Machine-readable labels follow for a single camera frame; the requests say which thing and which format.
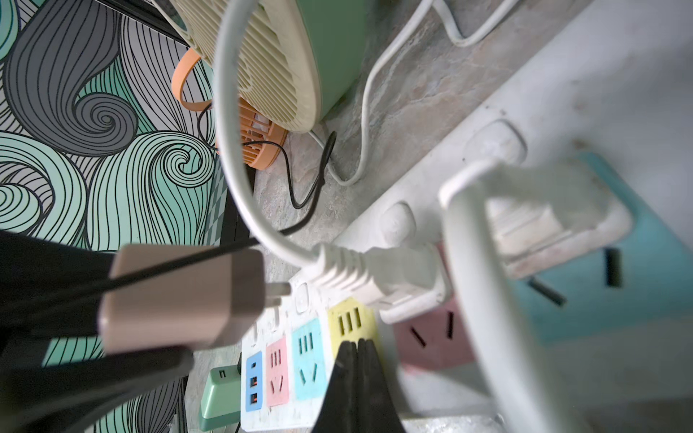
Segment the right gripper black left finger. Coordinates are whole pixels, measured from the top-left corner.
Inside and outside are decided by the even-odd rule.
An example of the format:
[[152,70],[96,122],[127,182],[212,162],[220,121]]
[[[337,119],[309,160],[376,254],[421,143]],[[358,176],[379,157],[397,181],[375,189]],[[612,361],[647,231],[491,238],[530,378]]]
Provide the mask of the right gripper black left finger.
[[357,414],[357,345],[344,341],[312,433],[356,432]]

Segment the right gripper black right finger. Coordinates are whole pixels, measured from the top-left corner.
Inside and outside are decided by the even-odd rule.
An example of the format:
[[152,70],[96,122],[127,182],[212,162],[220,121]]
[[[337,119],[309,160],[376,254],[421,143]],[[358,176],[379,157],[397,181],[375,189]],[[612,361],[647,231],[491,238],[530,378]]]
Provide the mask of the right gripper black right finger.
[[373,340],[357,344],[357,420],[360,432],[404,432]]

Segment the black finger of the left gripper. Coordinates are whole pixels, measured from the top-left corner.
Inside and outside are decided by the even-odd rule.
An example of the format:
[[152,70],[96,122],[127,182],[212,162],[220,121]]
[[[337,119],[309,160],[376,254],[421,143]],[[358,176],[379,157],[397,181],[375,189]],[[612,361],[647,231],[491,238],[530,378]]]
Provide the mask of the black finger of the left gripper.
[[1,431],[82,432],[193,364],[191,350],[177,346],[3,372]]
[[1,323],[12,325],[32,308],[19,301],[50,304],[49,295],[68,292],[109,276],[115,255],[92,252],[3,230],[1,232]]

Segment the pink usb charger adapter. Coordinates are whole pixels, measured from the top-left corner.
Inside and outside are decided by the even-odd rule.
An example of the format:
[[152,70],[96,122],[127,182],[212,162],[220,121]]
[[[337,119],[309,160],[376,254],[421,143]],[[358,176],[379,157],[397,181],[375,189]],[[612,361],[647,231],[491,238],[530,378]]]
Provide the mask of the pink usb charger adapter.
[[104,293],[97,328],[108,355],[232,346],[291,292],[265,281],[263,254],[245,249]]

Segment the white multicolour power strip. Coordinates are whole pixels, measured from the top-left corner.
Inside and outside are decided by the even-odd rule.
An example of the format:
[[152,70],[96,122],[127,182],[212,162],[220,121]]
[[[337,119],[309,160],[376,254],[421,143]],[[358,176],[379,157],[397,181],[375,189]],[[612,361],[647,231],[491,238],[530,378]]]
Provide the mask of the white multicolour power strip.
[[602,432],[692,429],[692,5],[689,1],[523,1],[471,48],[435,14],[377,74],[370,160],[361,181],[329,181],[310,248],[372,221],[370,206],[411,175],[425,194],[462,166],[465,142],[496,119],[523,136],[526,163],[590,152],[648,209],[621,247],[623,284],[589,254],[515,291],[548,344],[571,398]]

